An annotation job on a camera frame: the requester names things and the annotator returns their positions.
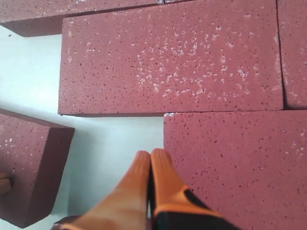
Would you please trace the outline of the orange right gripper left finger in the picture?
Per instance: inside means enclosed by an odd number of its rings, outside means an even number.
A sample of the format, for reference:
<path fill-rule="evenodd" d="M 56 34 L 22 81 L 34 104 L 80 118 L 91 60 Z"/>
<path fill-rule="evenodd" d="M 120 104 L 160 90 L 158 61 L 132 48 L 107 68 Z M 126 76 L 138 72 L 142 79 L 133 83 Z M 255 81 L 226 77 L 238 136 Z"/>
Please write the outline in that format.
<path fill-rule="evenodd" d="M 145 230 L 147 229 L 148 183 L 151 157 L 138 151 L 114 190 L 98 205 L 63 230 Z"/>

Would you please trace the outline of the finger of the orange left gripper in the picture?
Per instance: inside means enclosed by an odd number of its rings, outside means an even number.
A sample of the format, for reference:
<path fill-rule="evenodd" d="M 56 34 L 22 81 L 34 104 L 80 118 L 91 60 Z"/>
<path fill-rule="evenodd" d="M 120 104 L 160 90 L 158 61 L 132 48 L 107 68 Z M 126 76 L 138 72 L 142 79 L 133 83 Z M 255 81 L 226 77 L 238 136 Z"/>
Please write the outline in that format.
<path fill-rule="evenodd" d="M 3 196 L 11 190 L 11 181 L 9 175 L 5 172 L 0 174 L 0 196 Z"/>

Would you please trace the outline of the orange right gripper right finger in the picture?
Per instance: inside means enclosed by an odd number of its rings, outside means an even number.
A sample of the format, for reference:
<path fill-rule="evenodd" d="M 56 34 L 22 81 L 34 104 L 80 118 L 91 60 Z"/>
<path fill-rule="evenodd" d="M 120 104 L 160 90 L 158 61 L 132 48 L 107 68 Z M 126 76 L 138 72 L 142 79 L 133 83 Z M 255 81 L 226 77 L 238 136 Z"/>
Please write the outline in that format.
<path fill-rule="evenodd" d="M 201 202 L 164 149 L 151 153 L 153 230 L 229 230 L 230 223 Z"/>

